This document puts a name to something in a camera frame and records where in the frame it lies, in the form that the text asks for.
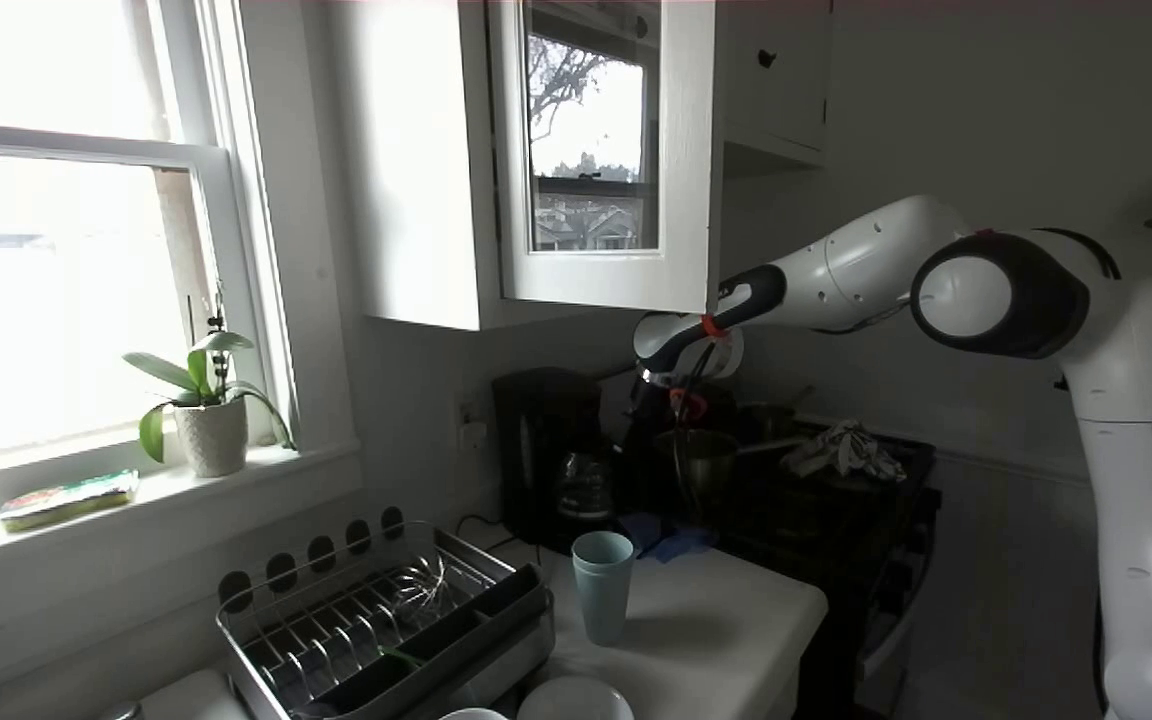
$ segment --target coffee maker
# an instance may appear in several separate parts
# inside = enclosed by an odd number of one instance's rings
[[[506,524],[567,554],[617,511],[614,458],[600,438],[600,390],[564,369],[528,369],[491,384]]]

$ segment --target potted plant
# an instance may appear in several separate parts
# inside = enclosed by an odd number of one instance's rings
[[[274,415],[279,444],[291,444],[283,415],[274,407],[274,401],[257,384],[230,381],[226,373],[218,373],[218,357],[230,357],[231,347],[253,347],[253,342],[242,334],[212,334],[190,347],[185,363],[174,363],[154,352],[124,357],[134,369],[180,390],[180,396],[162,401],[140,415],[140,450],[154,460],[166,464],[166,411],[174,411],[180,444],[185,444],[185,460],[195,477],[242,474],[245,452],[247,452],[247,405],[245,401],[257,401]]]

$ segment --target white pot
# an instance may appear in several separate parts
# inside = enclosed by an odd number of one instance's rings
[[[195,477],[231,477],[247,464],[247,407],[245,401],[174,407],[185,444],[185,464]]]

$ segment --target white countertop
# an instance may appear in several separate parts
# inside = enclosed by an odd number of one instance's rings
[[[554,671],[609,680],[635,720],[793,715],[802,657],[824,622],[822,588],[715,547],[635,560],[624,639],[600,650],[586,637],[567,557],[543,554],[541,576],[556,593]]]

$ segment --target blue cup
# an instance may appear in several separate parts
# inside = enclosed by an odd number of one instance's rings
[[[586,637],[617,644],[624,631],[634,539],[621,533],[586,533],[573,545],[577,605]]]

